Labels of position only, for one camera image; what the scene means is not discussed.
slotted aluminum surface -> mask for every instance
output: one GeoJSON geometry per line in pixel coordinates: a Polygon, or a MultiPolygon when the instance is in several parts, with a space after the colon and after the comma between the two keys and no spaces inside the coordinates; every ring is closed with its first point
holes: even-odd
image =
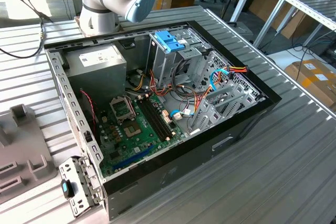
{"type": "Polygon", "coordinates": [[[336,0],[285,0],[330,30],[336,29],[336,0]]]}
{"type": "MultiPolygon", "coordinates": [[[[282,101],[250,134],[190,174],[133,207],[114,223],[329,223],[336,214],[336,121],[277,67],[210,11],[187,7],[152,12],[126,30],[196,20],[272,87],[282,101]]],[[[48,24],[47,42],[80,38],[75,22],[48,24]]],[[[0,45],[34,51],[38,26],[2,29],[0,45]]],[[[46,55],[0,55],[0,113],[32,106],[56,165],[78,149],[57,98],[46,55]]],[[[107,223],[99,206],[74,220],[60,177],[0,205],[0,223],[107,223]]]]}

table leg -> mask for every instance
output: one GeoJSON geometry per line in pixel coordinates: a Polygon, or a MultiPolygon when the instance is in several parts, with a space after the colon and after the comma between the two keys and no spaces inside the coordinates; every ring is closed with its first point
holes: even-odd
{"type": "Polygon", "coordinates": [[[277,31],[280,31],[287,24],[287,22],[289,21],[289,19],[292,18],[292,15],[293,15],[295,9],[296,8],[294,6],[292,6],[290,8],[289,12],[286,14],[286,16],[284,17],[284,19],[282,20],[282,22],[278,26],[277,31]]]}
{"type": "Polygon", "coordinates": [[[258,48],[258,46],[260,45],[260,43],[264,39],[264,36],[266,35],[268,29],[270,28],[270,26],[272,25],[273,21],[275,20],[275,18],[277,17],[277,15],[279,14],[279,12],[281,11],[282,7],[284,6],[284,3],[285,3],[285,0],[279,0],[279,2],[277,3],[277,5],[275,6],[275,8],[272,11],[271,15],[269,16],[268,20],[264,24],[264,27],[261,29],[258,37],[256,38],[256,40],[253,43],[253,46],[255,48],[258,48]]]}
{"type": "Polygon", "coordinates": [[[237,22],[237,19],[238,19],[240,13],[241,13],[241,11],[242,11],[242,9],[243,9],[246,1],[247,0],[239,0],[238,4],[236,6],[236,9],[235,9],[235,11],[232,14],[230,22],[237,22]]]}
{"type": "Polygon", "coordinates": [[[313,37],[317,34],[317,32],[322,28],[322,24],[319,23],[319,25],[315,28],[315,30],[309,35],[308,39],[303,43],[303,46],[305,47],[312,39],[313,37]]]}

motherboard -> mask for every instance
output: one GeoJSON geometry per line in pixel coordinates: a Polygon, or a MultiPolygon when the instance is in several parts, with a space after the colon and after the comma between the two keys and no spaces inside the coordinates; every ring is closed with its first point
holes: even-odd
{"type": "Polygon", "coordinates": [[[165,109],[155,94],[134,100],[116,98],[114,101],[116,103],[112,100],[110,109],[102,111],[98,117],[104,177],[185,137],[173,121],[165,122],[162,115],[165,109]]]}

blue clip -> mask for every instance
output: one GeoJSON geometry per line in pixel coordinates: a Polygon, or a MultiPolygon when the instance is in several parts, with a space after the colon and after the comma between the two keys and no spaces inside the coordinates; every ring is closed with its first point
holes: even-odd
{"type": "Polygon", "coordinates": [[[157,40],[167,49],[168,52],[175,52],[184,49],[185,46],[180,44],[175,36],[168,31],[158,31],[155,33],[157,40]]]}

sticker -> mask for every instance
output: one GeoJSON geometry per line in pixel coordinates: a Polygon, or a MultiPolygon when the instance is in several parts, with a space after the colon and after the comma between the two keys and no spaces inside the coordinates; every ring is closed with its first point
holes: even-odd
{"type": "Polygon", "coordinates": [[[79,56],[80,61],[84,67],[89,67],[99,63],[108,62],[111,60],[121,59],[120,55],[113,47],[98,50],[95,52],[88,52],[79,56]]]}
{"type": "Polygon", "coordinates": [[[328,78],[325,77],[325,75],[323,75],[323,74],[315,74],[315,76],[317,78],[319,78],[320,81],[327,81],[328,80],[328,78]]]}
{"type": "Polygon", "coordinates": [[[308,68],[309,70],[314,70],[316,69],[316,67],[312,64],[312,63],[306,63],[304,64],[306,68],[308,68]]]}
{"type": "Polygon", "coordinates": [[[185,39],[181,39],[181,40],[178,41],[178,43],[180,43],[180,44],[187,44],[187,41],[185,39]]]}

